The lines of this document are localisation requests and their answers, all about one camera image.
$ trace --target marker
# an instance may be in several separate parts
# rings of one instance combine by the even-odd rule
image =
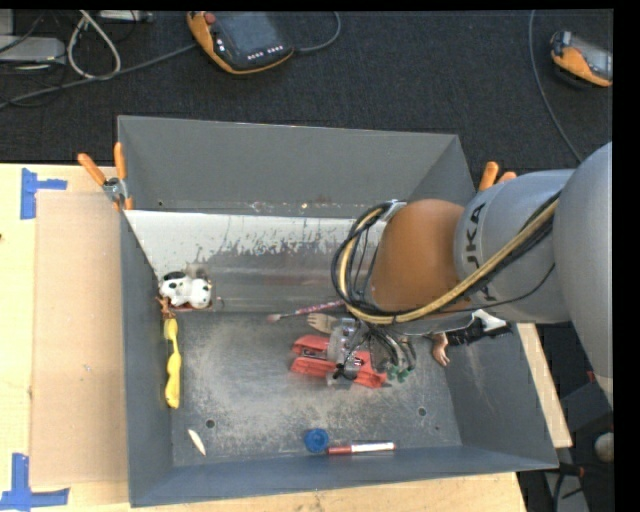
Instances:
[[[350,453],[389,452],[396,449],[393,441],[378,443],[352,443],[344,446],[329,446],[327,455],[346,455]]]

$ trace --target orange handle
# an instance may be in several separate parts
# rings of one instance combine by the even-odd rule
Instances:
[[[480,180],[480,185],[478,186],[478,190],[480,192],[487,190],[496,182],[499,170],[500,167],[496,162],[487,162],[487,165],[484,168],[484,173],[482,174],[482,179]]]
[[[116,163],[116,170],[118,171],[118,178],[121,180],[127,177],[127,166],[124,162],[124,153],[122,152],[122,143],[116,142],[113,146],[113,159]]]
[[[98,185],[103,186],[107,182],[104,173],[86,153],[78,153],[78,163],[87,170]]]

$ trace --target dark floor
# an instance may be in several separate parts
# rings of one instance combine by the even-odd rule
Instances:
[[[15,13],[16,34],[65,45],[80,19],[74,10]],[[101,21],[125,71],[109,80],[84,81],[68,65],[23,71],[2,64],[0,162],[75,163],[87,152],[112,165],[121,114],[454,133],[476,186],[489,160],[519,174],[575,168],[612,140],[613,86],[562,79],[549,46],[555,31],[570,30],[613,52],[612,8],[340,12],[333,44],[246,76],[222,71],[194,45],[186,11],[153,14],[152,23]],[[281,14],[298,48],[328,41],[337,28],[330,11]],[[82,34],[74,57],[86,73],[113,69],[93,30]],[[589,363],[571,325],[539,330],[560,398],[588,384]],[[575,432],[576,462],[591,464],[592,451],[582,448],[612,423],[598,418]],[[584,478],[590,512],[613,510],[612,473]],[[552,510],[543,477],[520,475],[532,511]]]

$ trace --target gray metal bin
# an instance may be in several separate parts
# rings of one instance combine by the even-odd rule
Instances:
[[[118,139],[136,208],[121,219],[133,506],[557,467],[517,333],[452,347],[446,369],[425,341],[406,382],[345,390],[289,371],[291,346],[311,332],[304,318],[265,321],[336,298],[330,255],[340,227],[365,209],[422,197],[466,204],[475,190],[457,136],[121,116]],[[207,223],[224,218],[246,219],[246,236],[255,222],[268,234],[275,218],[315,235],[313,226],[336,229],[300,240],[298,252],[248,257],[215,250]],[[203,229],[190,229],[200,221]],[[163,233],[175,250],[163,252]],[[176,254],[207,265],[231,306],[179,313],[174,410],[164,400],[167,344],[154,297]],[[316,279],[305,280],[305,269]],[[316,455],[303,443],[312,428],[332,443],[392,440],[397,449]]]

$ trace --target red plastic object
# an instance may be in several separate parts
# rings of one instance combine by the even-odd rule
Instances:
[[[336,370],[336,363],[327,361],[329,338],[315,334],[306,334],[296,340],[293,351],[300,354],[291,365],[296,373],[322,377]],[[371,356],[366,350],[357,350],[355,356],[362,361],[362,367],[354,382],[370,388],[379,388],[387,380],[386,373],[378,373],[371,368]]]

